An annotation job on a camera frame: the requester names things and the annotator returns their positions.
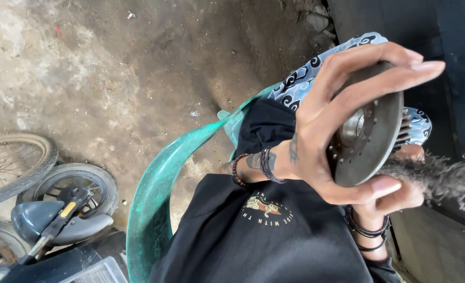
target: gear teeth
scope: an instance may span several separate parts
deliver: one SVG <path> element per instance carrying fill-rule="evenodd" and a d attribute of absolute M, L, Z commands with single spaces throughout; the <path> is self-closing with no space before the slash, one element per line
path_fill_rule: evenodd
<path fill-rule="evenodd" d="M 402 111 L 402 122 L 400 124 L 400 130 L 398 131 L 398 136 L 395 141 L 395 145 L 393 145 L 393 150 L 391 152 L 395 152 L 399 150 L 402 145 L 407 145 L 408 140 L 411 138 L 409 135 L 409 130 L 412 128 L 412 121 L 411 115 L 407 114 L 408 110 L 404 109 Z"/>

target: brake disc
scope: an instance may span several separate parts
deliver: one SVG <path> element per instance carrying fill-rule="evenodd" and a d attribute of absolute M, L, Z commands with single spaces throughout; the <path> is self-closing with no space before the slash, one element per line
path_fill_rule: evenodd
<path fill-rule="evenodd" d="M 392 67 L 380 62 L 356 71 L 341 90 Z M 335 182 L 355 186 L 370 179 L 393 151 L 407 143 L 410 127 L 411 121 L 403 110 L 403 92 L 387 94 L 358 109 L 337 130 L 328 147 Z"/>

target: hand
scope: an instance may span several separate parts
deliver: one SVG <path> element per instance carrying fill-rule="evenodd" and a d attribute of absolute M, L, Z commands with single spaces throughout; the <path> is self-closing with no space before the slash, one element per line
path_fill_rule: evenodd
<path fill-rule="evenodd" d="M 404 145 L 395 152 L 393 158 L 412 159 L 424 161 L 424 150 L 420 145 Z M 355 220 L 360 226 L 368 230 L 378 230 L 383 225 L 383 218 L 386 214 L 401 209 L 409 209 L 420 206 L 424 202 L 421 187 L 413 181 L 400 179 L 400 188 L 391 194 L 378 199 L 373 199 L 364 204 L 353 204 Z"/>
<path fill-rule="evenodd" d="M 350 73 L 379 61 L 389 61 L 396 67 L 346 87 L 331 100 Z M 367 204 L 399 190 L 402 181 L 385 175 L 354 187 L 337 185 L 330 174 L 326 148 L 333 134 L 357 109 L 387 93 L 432 80 L 444 68 L 443 62 L 423 62 L 421 55 L 391 42 L 362 45 L 330 55 L 297 110 L 292 140 L 280 144 L 288 150 L 290 167 L 288 173 L 277 177 L 302 179 L 333 204 Z"/>

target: bracelet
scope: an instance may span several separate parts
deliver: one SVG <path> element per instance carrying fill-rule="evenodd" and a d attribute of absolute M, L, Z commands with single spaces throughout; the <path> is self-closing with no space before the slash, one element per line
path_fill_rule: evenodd
<path fill-rule="evenodd" d="M 386 236 L 386 230 L 384 231 L 383 234 L 381 234 L 381 237 L 383 238 L 383 241 L 381 242 L 381 244 L 375 248 L 364 248 L 360 245 L 357 244 L 358 246 L 358 249 L 361 251 L 361 252 L 373 252 L 373 251 L 376 251 L 380 248 L 382 248 L 384 246 L 384 244 L 386 243 L 386 239 L 387 239 L 387 236 Z"/>
<path fill-rule="evenodd" d="M 236 157 L 236 159 L 234 159 L 234 161 L 232 161 L 232 177 L 233 177 L 233 180 L 237 185 L 240 185 L 243 188 L 246 188 L 247 185 L 237 176 L 237 174 L 236 174 L 236 165 L 237 165 L 237 162 L 241 158 L 249 156 L 249 155 L 251 155 L 251 154 L 249 154 L 249 153 L 240 154 L 238 157 Z"/>
<path fill-rule="evenodd" d="M 274 177 L 273 172 L 269 168 L 269 151 L 271 151 L 272 146 L 268 146 L 266 149 L 261 151 L 261 156 L 260 156 L 260 163 L 261 163 L 261 170 L 262 173 L 271 181 L 283 184 L 286 182 L 285 179 L 278 179 Z"/>
<path fill-rule="evenodd" d="M 353 216 L 353 206 L 351 204 L 348 204 L 348 206 L 346 207 L 346 224 L 348 224 L 351 227 L 352 231 L 357 231 L 358 233 L 367 238 L 377 238 L 382 234 L 386 234 L 386 230 L 389 229 L 391 226 L 389 215 L 385 215 L 383 226 L 379 230 L 369 231 L 361 227 L 355 221 L 355 217 Z"/>

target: concrete floor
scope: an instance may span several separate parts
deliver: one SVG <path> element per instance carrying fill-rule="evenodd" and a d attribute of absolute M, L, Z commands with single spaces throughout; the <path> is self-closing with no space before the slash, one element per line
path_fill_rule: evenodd
<path fill-rule="evenodd" d="M 114 217 L 125 229 L 138 181 L 165 145 L 328 49 L 304 19 L 313 6 L 0 0 L 0 135 L 46 135 L 60 159 L 104 165 L 128 203 Z M 127 19 L 129 10 L 136 16 Z M 221 132 L 187 161 L 173 190 L 173 230 L 198 181 L 232 150 Z M 13 205 L 0 204 L 0 219 Z"/>

